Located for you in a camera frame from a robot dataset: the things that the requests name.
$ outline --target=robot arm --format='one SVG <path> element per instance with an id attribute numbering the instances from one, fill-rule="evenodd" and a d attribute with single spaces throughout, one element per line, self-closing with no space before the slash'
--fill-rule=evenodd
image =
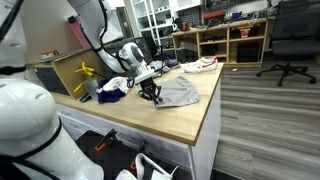
<path id="1" fill-rule="evenodd" d="M 115 73 L 131 71 L 128 87 L 140 83 L 144 99 L 152 100 L 155 104 L 159 98 L 161 88 L 152 77 L 156 75 L 144 61 L 142 51 L 135 43 L 127 43 L 116 54 L 109 54 L 103 46 L 102 38 L 107 32 L 111 7 L 106 0 L 68 0 L 80 17 L 82 31 L 92 49 L 98 57 Z"/>

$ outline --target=blue cloth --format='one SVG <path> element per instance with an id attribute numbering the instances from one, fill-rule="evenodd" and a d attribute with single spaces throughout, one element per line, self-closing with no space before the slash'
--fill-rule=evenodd
<path id="1" fill-rule="evenodd" d="M 99 82 L 99 88 L 103 88 L 105 84 L 107 84 L 110 80 L 102 80 Z M 120 89 L 116 89 L 114 91 L 102 91 L 101 93 L 98 94 L 98 102 L 100 104 L 103 103 L 115 103 L 120 100 L 120 98 L 126 96 L 126 93 L 122 92 Z"/>

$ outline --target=gray cloth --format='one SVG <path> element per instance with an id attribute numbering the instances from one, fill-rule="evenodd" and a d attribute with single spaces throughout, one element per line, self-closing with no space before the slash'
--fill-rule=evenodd
<path id="1" fill-rule="evenodd" d="M 160 86 L 160 97 L 163 100 L 157 107 L 185 106 L 200 101 L 196 87 L 182 76 L 166 81 Z"/>

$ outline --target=black chair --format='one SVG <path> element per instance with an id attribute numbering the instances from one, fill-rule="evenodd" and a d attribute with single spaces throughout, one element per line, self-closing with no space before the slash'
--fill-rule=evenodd
<path id="1" fill-rule="evenodd" d="M 297 57 L 320 54 L 320 0 L 290 0 L 279 3 L 274 28 L 271 34 L 274 57 Z M 317 83 L 314 76 L 307 74 L 307 66 L 276 64 L 269 70 L 257 73 L 283 71 L 278 86 L 290 72 L 311 78 L 310 83 Z"/>
<path id="2" fill-rule="evenodd" d="M 166 61 L 169 58 L 168 54 L 163 53 L 163 46 L 157 46 L 154 42 L 152 36 L 145 35 L 143 36 L 144 40 L 149 48 L 149 51 L 151 53 L 151 56 L 153 58 L 153 61 Z"/>

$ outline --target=white cloth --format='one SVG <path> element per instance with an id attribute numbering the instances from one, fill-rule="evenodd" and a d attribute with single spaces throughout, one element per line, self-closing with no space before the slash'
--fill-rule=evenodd
<path id="1" fill-rule="evenodd" d="M 107 84 L 105 84 L 102 89 L 106 92 L 120 89 L 122 92 L 127 94 L 129 92 L 127 82 L 128 82 L 127 78 L 115 77 L 115 78 L 112 78 Z"/>

